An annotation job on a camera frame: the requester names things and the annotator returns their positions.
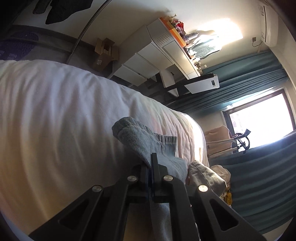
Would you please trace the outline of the pink white bed duvet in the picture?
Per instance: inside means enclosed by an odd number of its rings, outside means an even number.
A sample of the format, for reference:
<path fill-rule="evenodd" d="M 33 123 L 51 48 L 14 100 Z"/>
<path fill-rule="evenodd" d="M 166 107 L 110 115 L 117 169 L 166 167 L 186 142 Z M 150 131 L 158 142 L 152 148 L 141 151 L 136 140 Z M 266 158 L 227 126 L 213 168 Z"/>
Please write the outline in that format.
<path fill-rule="evenodd" d="M 1 211 L 29 234 L 91 186 L 113 185 L 135 164 L 112 133 L 127 116 L 174 136 L 184 165 L 208 166 L 188 115 L 74 66 L 1 61 Z"/>

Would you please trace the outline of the white air conditioner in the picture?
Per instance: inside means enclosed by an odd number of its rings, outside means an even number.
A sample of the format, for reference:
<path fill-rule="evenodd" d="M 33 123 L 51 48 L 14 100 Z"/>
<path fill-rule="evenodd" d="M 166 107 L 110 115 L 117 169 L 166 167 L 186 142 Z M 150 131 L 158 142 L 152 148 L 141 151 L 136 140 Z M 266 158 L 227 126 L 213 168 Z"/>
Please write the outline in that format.
<path fill-rule="evenodd" d="M 269 48 L 278 42 L 278 14 L 266 3 L 258 1 L 260 19 L 260 39 Z"/>

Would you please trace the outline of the teal curtain left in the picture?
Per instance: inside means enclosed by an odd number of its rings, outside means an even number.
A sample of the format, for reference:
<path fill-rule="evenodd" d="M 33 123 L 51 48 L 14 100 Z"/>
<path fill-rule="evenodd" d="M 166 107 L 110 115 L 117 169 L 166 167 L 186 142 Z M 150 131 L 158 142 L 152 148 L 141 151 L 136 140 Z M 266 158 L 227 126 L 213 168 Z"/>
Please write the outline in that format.
<path fill-rule="evenodd" d="M 270 50 L 206 68 L 203 73 L 217 75 L 220 87 L 186 94 L 168 107 L 192 117 L 206 116 L 224 109 L 237 99 L 276 87 L 288 80 L 288 74 Z"/>

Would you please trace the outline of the orange box on desk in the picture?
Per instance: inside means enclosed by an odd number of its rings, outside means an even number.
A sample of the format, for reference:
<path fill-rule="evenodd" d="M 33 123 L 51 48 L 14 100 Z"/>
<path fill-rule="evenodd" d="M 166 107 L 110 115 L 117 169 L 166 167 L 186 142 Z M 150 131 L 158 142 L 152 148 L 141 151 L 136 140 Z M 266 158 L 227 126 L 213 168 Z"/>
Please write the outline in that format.
<path fill-rule="evenodd" d="M 181 37 L 181 35 L 178 33 L 178 31 L 175 29 L 175 27 L 164 18 L 159 18 L 161 22 L 165 25 L 165 27 L 169 30 L 169 32 L 172 34 L 172 36 L 177 40 L 177 42 L 180 44 L 182 48 L 184 48 L 187 44 Z"/>

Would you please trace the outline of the yellow cloth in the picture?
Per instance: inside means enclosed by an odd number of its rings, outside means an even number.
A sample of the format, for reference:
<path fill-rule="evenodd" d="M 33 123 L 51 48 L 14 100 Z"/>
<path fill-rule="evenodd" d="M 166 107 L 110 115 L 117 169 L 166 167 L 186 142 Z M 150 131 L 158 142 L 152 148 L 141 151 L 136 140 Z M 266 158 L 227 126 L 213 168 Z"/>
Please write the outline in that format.
<path fill-rule="evenodd" d="M 229 189 L 225 190 L 221 195 L 220 198 L 228 205 L 232 205 L 232 193 Z"/>

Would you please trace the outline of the cardboard box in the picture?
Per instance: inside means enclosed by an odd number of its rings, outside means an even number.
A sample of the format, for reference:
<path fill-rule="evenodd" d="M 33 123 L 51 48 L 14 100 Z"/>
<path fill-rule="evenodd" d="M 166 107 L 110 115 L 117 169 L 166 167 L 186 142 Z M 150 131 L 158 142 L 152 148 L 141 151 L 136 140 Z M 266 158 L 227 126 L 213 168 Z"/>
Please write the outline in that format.
<path fill-rule="evenodd" d="M 115 42 L 108 38 L 97 39 L 94 50 L 95 59 L 92 64 L 94 70 L 102 71 L 111 61 L 119 59 L 119 49 L 114 44 Z"/>

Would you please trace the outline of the dark hanging clothes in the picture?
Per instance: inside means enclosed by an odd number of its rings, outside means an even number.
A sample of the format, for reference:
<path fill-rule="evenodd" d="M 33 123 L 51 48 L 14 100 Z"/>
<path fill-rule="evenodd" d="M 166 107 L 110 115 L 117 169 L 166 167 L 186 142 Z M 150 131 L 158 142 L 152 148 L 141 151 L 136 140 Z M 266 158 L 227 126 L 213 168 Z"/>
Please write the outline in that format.
<path fill-rule="evenodd" d="M 34 15 L 43 14 L 51 7 L 45 24 L 55 24 L 69 18 L 72 14 L 91 8 L 93 0 L 39 0 L 33 10 Z"/>

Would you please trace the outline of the blue denim jeans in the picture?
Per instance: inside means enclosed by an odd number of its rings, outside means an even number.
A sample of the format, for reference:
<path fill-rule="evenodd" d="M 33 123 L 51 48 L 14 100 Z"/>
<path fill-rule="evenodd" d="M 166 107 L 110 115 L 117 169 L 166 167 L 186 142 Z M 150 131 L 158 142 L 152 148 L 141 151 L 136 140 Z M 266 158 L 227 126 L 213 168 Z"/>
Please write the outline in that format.
<path fill-rule="evenodd" d="M 175 157 L 177 138 L 153 133 L 150 128 L 132 117 L 124 117 L 112 127 L 113 136 L 151 167 L 151 154 L 156 153 L 158 163 L 168 174 L 185 182 L 188 166 Z M 172 240 L 170 208 L 167 203 L 149 202 L 152 230 L 156 240 Z"/>

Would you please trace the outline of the white dresser desk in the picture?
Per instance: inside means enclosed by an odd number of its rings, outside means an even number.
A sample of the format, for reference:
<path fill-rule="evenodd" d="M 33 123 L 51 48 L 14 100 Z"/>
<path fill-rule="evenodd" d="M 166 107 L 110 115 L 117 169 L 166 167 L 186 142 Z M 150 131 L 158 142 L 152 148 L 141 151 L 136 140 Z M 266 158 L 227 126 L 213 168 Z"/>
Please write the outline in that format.
<path fill-rule="evenodd" d="M 109 78 L 116 76 L 139 86 L 172 65 L 186 79 L 200 76 L 177 38 L 158 18 L 140 27 L 119 45 L 119 59 L 113 63 Z"/>

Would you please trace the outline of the window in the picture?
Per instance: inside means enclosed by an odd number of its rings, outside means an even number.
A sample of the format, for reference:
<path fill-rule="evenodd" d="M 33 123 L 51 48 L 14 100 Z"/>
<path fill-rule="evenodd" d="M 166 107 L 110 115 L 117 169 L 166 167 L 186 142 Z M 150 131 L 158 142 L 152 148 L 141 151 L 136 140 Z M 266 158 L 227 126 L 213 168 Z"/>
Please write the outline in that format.
<path fill-rule="evenodd" d="M 295 131 L 295 117 L 284 89 L 223 112 L 231 134 L 250 133 L 243 141 L 252 149 L 274 143 Z"/>

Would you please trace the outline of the white puffer jacket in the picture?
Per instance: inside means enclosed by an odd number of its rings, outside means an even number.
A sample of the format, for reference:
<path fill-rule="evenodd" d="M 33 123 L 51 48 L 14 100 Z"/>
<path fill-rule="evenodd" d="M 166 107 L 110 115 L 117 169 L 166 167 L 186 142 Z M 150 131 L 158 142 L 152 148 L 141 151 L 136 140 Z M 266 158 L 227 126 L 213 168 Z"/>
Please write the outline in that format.
<path fill-rule="evenodd" d="M 221 165 L 206 167 L 192 162 L 188 168 L 189 186 L 209 186 L 215 194 L 221 196 L 230 187 L 230 172 Z"/>

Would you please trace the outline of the blue curtain right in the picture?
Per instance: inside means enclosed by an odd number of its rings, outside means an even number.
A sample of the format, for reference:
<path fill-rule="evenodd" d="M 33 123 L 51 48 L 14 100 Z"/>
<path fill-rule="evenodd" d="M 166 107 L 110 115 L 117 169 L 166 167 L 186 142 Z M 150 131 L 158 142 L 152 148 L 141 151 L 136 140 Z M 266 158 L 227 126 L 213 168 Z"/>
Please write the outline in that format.
<path fill-rule="evenodd" d="M 295 133 L 209 163 L 230 172 L 232 208 L 261 234 L 295 216 Z"/>

